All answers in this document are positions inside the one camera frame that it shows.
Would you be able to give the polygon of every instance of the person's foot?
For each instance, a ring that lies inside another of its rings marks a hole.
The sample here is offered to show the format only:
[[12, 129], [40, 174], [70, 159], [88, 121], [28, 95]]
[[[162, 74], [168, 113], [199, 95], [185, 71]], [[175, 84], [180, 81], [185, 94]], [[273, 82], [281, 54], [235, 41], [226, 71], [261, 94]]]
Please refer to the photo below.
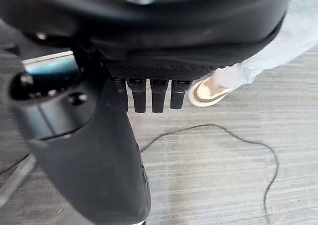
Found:
[[235, 88], [217, 84], [214, 75], [193, 85], [189, 91], [190, 102], [197, 107], [209, 107], [221, 101]]

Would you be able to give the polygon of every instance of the black cable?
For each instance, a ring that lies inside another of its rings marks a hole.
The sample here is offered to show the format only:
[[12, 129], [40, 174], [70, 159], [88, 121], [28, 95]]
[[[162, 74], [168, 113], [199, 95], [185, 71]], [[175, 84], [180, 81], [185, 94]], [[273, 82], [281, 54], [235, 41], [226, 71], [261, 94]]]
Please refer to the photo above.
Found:
[[30, 154], [25, 155], [23, 158], [19, 159], [18, 161], [16, 161], [12, 165], [10, 165], [8, 168], [0, 171], [0, 176], [3, 175], [4, 173], [7, 173], [9, 170], [15, 168], [18, 164], [20, 164], [22, 161], [24, 161], [29, 155]]
[[253, 142], [253, 141], [249, 141], [249, 140], [246, 140], [246, 139], [242, 139], [240, 138], [239, 136], [237, 136], [236, 134], [234, 134], [233, 132], [229, 131], [228, 129], [226, 129], [225, 127], [223, 126], [220, 126], [220, 125], [216, 125], [216, 124], [204, 124], [204, 125], [198, 125], [198, 126], [194, 126], [194, 127], [188, 127], [188, 128], [183, 128], [183, 129], [179, 129], [179, 130], [175, 130], [175, 131], [172, 131], [172, 132], [167, 132], [167, 133], [163, 133], [159, 136], [157, 136], [156, 138], [154, 138], [149, 144], [147, 144], [144, 148], [141, 149], [141, 153], [143, 153], [145, 150], [147, 150], [154, 142], [156, 142], [157, 140], [159, 140], [161, 137], [164, 137], [164, 136], [167, 136], [167, 135], [172, 135], [172, 134], [176, 134], [176, 133], [179, 133], [179, 132], [185, 132], [185, 131], [189, 131], [189, 130], [192, 130], [192, 129], [195, 129], [195, 128], [199, 128], [199, 127], [218, 127], [224, 131], [226, 131], [229, 135], [231, 135], [232, 137], [242, 141], [242, 142], [245, 142], [245, 143], [248, 143], [248, 144], [252, 144], [252, 145], [260, 145], [260, 146], [263, 146], [263, 147], [266, 147], [268, 148], [273, 156], [274, 156], [274, 159], [275, 159], [275, 163], [276, 163], [276, 168], [275, 168], [275, 173], [272, 177], [272, 179], [270, 180], [265, 192], [264, 192], [264, 196], [263, 196], [263, 208], [264, 208], [264, 212], [265, 212], [265, 216], [266, 216], [266, 221], [267, 223], [270, 225], [270, 219], [269, 219], [269, 215], [268, 215], [268, 211], [267, 211], [267, 207], [266, 207], [266, 198], [267, 198], [267, 194], [268, 194], [268, 191], [270, 189], [270, 187], [272, 186], [272, 184], [274, 183], [276, 177], [277, 177], [277, 174], [278, 174], [278, 169], [279, 169], [279, 161], [278, 161], [278, 157], [277, 157], [277, 154], [276, 152], [274, 151], [274, 149], [264, 143], [261, 143], [261, 142]]

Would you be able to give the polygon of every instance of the light blue pants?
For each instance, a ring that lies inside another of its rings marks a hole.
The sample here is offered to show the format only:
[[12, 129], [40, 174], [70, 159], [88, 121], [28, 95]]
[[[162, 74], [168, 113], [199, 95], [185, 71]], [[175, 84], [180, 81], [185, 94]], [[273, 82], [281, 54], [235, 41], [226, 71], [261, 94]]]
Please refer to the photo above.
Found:
[[277, 37], [251, 58], [215, 72], [216, 83], [239, 87], [262, 71], [286, 64], [318, 43], [318, 0], [291, 0]]

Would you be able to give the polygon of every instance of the floor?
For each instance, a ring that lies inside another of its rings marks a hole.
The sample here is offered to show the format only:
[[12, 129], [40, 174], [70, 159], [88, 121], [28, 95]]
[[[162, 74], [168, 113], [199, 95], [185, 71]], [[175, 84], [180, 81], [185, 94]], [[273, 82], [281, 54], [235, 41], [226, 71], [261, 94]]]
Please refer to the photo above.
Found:
[[[160, 133], [198, 124], [221, 124], [241, 137], [271, 145], [280, 160], [268, 196], [274, 225], [318, 224], [318, 47], [288, 65], [266, 71], [218, 105], [129, 118], [140, 147]], [[18, 61], [0, 55], [0, 86]], [[0, 169], [27, 152], [0, 97]], [[143, 154], [152, 192], [149, 225], [265, 225], [264, 189], [274, 171], [265, 148], [246, 145], [220, 129], [167, 136]], [[0, 185], [9, 174], [0, 177]], [[0, 225], [53, 225], [69, 205], [37, 168], [5, 208]]]

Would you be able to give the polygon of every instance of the black plastic housing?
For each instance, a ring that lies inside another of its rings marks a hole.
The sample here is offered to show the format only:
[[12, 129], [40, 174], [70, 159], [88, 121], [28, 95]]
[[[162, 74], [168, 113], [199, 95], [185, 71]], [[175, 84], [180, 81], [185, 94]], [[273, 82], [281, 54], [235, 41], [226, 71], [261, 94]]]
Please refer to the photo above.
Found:
[[[116, 85], [101, 64], [85, 63], [90, 67], [78, 82], [55, 96], [28, 97], [16, 77], [9, 108], [40, 166], [77, 211], [96, 225], [137, 224], [151, 208], [140, 151]], [[69, 100], [75, 92], [86, 101]]]

